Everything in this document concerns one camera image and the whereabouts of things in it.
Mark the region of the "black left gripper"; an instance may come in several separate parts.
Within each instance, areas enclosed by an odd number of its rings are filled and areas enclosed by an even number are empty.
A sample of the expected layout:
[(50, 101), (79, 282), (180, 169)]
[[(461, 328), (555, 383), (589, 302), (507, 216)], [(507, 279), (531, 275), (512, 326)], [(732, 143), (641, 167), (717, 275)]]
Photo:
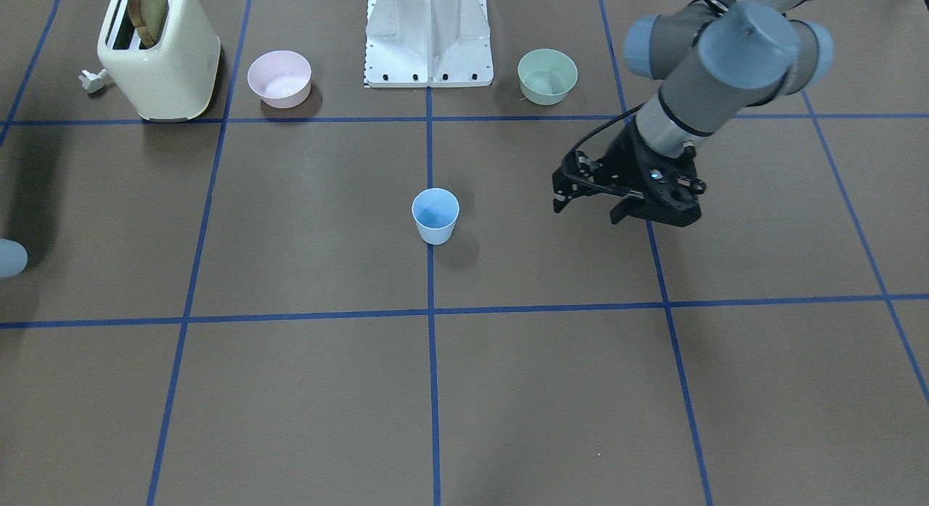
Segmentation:
[(647, 219), (676, 227), (699, 221), (699, 198), (706, 184), (697, 175), (696, 148), (684, 144), (675, 158), (651, 149), (640, 134), (637, 120), (627, 123), (605, 154), (590, 160), (577, 152), (577, 181), (560, 168), (552, 174), (553, 211), (564, 211), (578, 196), (611, 195), (620, 199), (610, 209), (610, 223), (626, 217)]

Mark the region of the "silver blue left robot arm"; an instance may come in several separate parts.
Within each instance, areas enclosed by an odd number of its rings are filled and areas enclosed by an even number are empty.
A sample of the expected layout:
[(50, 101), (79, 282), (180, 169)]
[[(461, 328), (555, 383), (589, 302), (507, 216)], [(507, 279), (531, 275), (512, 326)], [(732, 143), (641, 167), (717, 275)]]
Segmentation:
[(613, 117), (618, 133), (601, 158), (575, 144), (553, 172), (555, 213), (574, 199), (609, 195), (613, 224), (633, 217), (684, 227), (699, 221), (706, 184), (695, 159), (742, 109), (813, 85), (832, 66), (832, 36), (787, 13), (811, 0), (694, 0), (673, 15), (638, 19), (623, 59), (660, 83), (643, 105)]

